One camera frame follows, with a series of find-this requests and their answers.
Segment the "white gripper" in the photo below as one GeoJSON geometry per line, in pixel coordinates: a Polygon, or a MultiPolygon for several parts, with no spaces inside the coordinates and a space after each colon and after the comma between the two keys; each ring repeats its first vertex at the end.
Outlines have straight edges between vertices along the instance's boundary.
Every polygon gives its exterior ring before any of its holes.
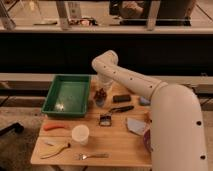
{"type": "Polygon", "coordinates": [[[97,81],[98,81],[98,87],[101,88],[99,90],[99,93],[100,94],[103,94],[104,93],[104,90],[105,91],[108,91],[111,86],[112,86],[112,83],[113,83],[113,80],[110,79],[109,77],[107,76],[104,76],[102,74],[98,74],[97,75],[97,81]]]}

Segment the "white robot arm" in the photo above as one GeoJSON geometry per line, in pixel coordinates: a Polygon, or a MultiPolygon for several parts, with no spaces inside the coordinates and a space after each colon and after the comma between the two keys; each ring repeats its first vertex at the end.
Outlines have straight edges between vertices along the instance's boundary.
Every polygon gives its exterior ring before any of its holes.
{"type": "Polygon", "coordinates": [[[102,81],[112,79],[150,101],[152,171],[208,171],[203,115],[192,90],[122,68],[112,50],[95,57],[92,67],[102,81]]]}

